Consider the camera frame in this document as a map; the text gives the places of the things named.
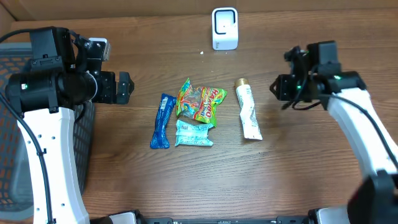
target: gray plastic crate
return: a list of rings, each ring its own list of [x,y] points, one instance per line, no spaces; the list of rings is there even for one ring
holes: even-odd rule
[[[0,91],[13,73],[22,71],[32,56],[30,43],[0,44]],[[75,110],[75,117],[83,106]],[[93,135],[95,107],[86,104],[84,117],[73,127],[73,148],[80,192],[85,188]],[[16,120],[0,104],[0,219],[23,220],[33,215],[29,161]]]

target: brown wall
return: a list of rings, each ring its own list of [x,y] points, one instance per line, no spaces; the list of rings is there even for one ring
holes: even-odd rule
[[[0,36],[9,32],[11,23],[14,18],[7,12],[7,10],[0,4]]]
[[[18,20],[209,14],[216,7],[238,12],[398,7],[397,0],[0,0]]]

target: red and green snack bag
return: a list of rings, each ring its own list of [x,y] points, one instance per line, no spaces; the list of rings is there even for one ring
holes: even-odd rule
[[[219,88],[193,88],[188,78],[177,95],[177,116],[183,114],[216,127],[216,107],[223,102],[226,94],[227,91]]]

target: white wrapper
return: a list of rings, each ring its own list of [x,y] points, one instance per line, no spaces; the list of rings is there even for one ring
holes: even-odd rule
[[[241,121],[244,138],[262,140],[259,124],[256,119],[256,109],[250,85],[241,85],[236,88],[241,106]]]

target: white case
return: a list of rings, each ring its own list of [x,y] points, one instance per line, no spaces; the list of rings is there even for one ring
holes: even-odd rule
[[[238,47],[238,12],[233,7],[213,10],[213,49],[234,50]]]

